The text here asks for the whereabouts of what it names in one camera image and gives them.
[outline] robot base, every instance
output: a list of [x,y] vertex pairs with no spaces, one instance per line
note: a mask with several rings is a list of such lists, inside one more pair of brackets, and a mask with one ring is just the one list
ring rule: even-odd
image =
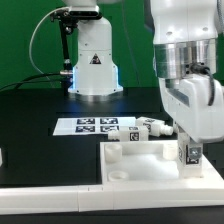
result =
[[119,99],[122,98],[123,96],[123,91],[117,91],[115,93],[111,93],[108,95],[83,95],[79,94],[74,91],[69,91],[68,92],[69,97],[71,99],[77,99],[80,101],[86,101],[86,102],[105,102],[105,101],[110,101],[114,99]]

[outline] white platform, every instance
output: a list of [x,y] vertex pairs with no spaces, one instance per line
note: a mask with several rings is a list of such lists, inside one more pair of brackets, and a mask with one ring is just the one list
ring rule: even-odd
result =
[[[107,144],[121,144],[120,161],[106,162]],[[101,143],[102,185],[0,189],[0,214],[224,205],[224,181],[205,157],[202,178],[179,179],[164,146],[177,150],[176,141]]]

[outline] black label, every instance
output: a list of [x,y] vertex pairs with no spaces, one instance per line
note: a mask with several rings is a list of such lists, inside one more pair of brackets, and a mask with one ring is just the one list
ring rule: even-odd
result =
[[138,127],[129,127],[130,131],[138,131]]
[[94,118],[80,118],[77,120],[77,124],[81,124],[81,125],[84,125],[84,124],[95,124],[95,119]]
[[119,126],[101,126],[100,131],[107,133],[108,131],[119,130]]
[[139,141],[139,133],[138,132],[130,133],[130,141],[133,141],[133,142]]
[[151,130],[152,130],[152,126],[151,126],[151,124],[146,124],[146,123],[144,123],[143,125],[146,126],[146,127],[148,128],[149,132],[151,132]]
[[91,65],[101,65],[102,64],[97,54],[94,55],[90,64]]
[[188,154],[188,146],[186,150],[186,165],[197,165],[199,164],[199,159],[191,159]]
[[95,126],[78,126],[76,127],[77,133],[88,133],[88,132],[95,132]]
[[101,118],[100,124],[118,124],[117,118]]

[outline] metal screw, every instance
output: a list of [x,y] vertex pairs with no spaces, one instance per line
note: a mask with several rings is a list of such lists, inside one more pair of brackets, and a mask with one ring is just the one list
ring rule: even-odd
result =
[[69,13],[67,11],[64,12],[64,16],[68,16]]
[[67,33],[71,33],[72,32],[72,29],[70,27],[66,27],[65,30],[66,30]]

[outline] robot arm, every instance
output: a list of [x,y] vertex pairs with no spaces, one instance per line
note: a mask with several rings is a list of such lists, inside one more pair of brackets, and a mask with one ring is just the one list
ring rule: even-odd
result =
[[145,2],[154,20],[154,68],[163,105],[179,127],[178,168],[183,177],[200,177],[203,143],[224,138],[223,91],[213,79],[221,1]]

